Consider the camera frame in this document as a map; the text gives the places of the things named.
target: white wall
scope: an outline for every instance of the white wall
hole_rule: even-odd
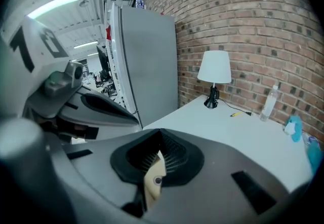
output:
[[[101,63],[98,55],[94,55],[92,57],[87,58],[87,64],[89,68],[89,72],[93,72],[94,74],[98,74],[101,70]]]

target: gray refrigerator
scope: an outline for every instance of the gray refrigerator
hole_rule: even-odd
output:
[[[112,63],[126,109],[142,127],[175,111],[178,76],[174,18],[113,3],[110,26]]]

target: white table lamp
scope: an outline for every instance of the white table lamp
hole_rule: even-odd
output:
[[[204,102],[204,105],[207,108],[216,108],[219,91],[215,87],[215,84],[227,84],[232,81],[228,52],[220,50],[204,52],[198,79],[213,83],[211,93]]]

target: lamp shade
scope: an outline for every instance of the lamp shade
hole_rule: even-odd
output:
[[[220,50],[204,52],[198,79],[216,84],[230,83],[232,75],[228,52]]]

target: printed number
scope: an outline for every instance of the printed number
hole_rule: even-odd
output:
[[[40,38],[42,39],[44,45],[47,47],[49,52],[52,54],[54,58],[60,58],[60,57],[68,57],[68,54],[64,51],[58,40],[55,38],[53,32],[49,30],[48,28],[43,29],[43,33],[40,33]],[[58,50],[58,52],[55,52],[50,47],[48,41],[51,41],[55,48]]]
[[[34,63],[31,60],[31,57],[28,53],[28,49],[26,46],[24,33],[22,31],[22,27],[19,28],[15,36],[10,42],[10,47],[14,50],[14,52],[19,48],[22,61],[24,62],[24,65],[28,69],[28,71],[32,72],[35,68]]]
[[[39,36],[54,58],[68,57],[68,54],[64,51],[63,47],[55,38],[51,30],[49,30],[48,28],[43,28],[43,32],[41,32]],[[54,44],[57,51],[52,50],[48,41],[51,41]],[[26,66],[28,71],[32,72],[35,68],[35,65],[29,55],[22,27],[19,28],[15,36],[12,38],[10,47],[14,50],[14,52],[17,50],[17,48],[19,48],[24,65]]]

